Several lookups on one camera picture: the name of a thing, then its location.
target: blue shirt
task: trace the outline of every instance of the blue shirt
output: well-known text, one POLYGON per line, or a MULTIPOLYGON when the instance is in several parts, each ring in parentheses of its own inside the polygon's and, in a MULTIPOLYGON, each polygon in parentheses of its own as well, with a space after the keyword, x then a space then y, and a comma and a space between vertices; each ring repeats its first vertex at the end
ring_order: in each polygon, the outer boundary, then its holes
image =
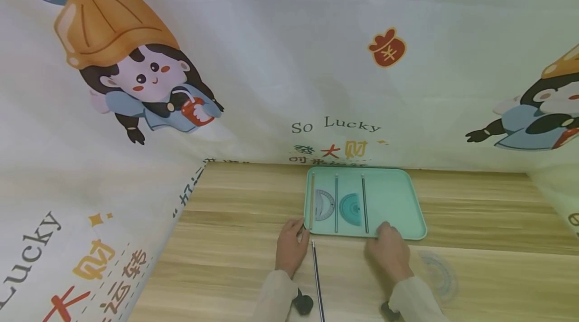
MULTIPOLYGON (((191 96, 201 98, 203 101, 205 101, 205 104, 202 105, 202 108, 207 115, 211 117, 221 116, 221 110, 201 91, 191 85, 188 85, 187 83, 183 83, 180 85, 180 87, 186 88, 191 96)), ((168 94, 159 102, 169 102, 169 99, 170 94, 168 94)), ((130 96, 124 91, 111 91, 106 94, 105 100, 107 102, 108 108, 116 114, 129 117, 143 117, 146 123, 149 125, 149 128, 151 128, 153 131, 160 128, 172 127, 179 131, 190 133, 198 128, 197 125, 193 124, 179 110, 171 112, 167 118, 158 116, 157 114, 149 111, 149 109, 145 108, 145 105, 140 100, 130 96)))
MULTIPOLYGON (((495 146, 508 150, 552 150, 567 128, 558 127, 540 134, 525 132, 530 124, 545 115, 546 113, 531 105, 518 105, 508 110, 502 117, 503 128, 507 132, 507 136, 499 140, 495 146)), ((570 114, 569 118, 577 116, 579 114, 570 114)))

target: beige sleeve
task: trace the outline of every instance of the beige sleeve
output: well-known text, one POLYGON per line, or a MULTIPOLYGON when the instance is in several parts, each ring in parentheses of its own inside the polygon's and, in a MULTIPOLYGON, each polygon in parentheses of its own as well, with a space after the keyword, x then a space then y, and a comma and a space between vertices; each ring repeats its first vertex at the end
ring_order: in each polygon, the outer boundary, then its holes
POLYGON ((247 322, 285 322, 291 301, 298 295, 298 285, 283 270, 267 275, 259 292, 257 306, 247 322))
POLYGON ((389 307, 400 312, 406 322, 450 322, 442 314, 428 285, 419 277, 411 277, 395 285, 389 307))

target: cartoon girl's face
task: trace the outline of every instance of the cartoon girl's face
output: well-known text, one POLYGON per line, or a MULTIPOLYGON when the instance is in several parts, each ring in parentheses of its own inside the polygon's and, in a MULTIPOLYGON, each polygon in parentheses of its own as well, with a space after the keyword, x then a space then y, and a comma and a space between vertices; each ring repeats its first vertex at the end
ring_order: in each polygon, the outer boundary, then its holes
POLYGON ((547 114, 579 114, 579 82, 571 82, 558 90, 542 90, 533 101, 542 102, 540 109, 547 114))
POLYGON ((185 61, 153 52, 145 46, 138 49, 145 56, 142 62, 127 56, 117 64, 119 74, 102 76, 100 82, 108 87, 120 87, 143 102, 160 102, 175 86, 187 81, 185 72, 190 71, 190 67, 185 61))

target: black clip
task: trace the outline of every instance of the black clip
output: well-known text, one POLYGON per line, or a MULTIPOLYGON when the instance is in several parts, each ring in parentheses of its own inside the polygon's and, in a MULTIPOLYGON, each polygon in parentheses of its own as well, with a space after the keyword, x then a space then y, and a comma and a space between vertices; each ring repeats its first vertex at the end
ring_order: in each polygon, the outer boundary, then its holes
POLYGON ((298 296, 294 298, 291 302, 296 307, 300 315, 310 314, 312 308, 314 307, 314 301, 312 297, 308 295, 303 295, 302 291, 300 291, 299 288, 298 288, 298 296))
POLYGON ((393 312, 388 306, 388 301, 382 303, 380 310, 384 313, 389 322, 395 322, 400 319, 400 312, 393 312))

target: wrist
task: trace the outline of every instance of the wrist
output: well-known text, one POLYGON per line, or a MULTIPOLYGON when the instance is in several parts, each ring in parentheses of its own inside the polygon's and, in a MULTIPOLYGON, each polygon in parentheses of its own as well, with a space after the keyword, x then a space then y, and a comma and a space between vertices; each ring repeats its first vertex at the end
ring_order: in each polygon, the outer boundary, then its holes
POLYGON ((388 276, 393 281, 393 283, 398 284, 399 282, 414 277, 414 272, 409 265, 401 266, 400 268, 388 269, 386 270, 388 276))

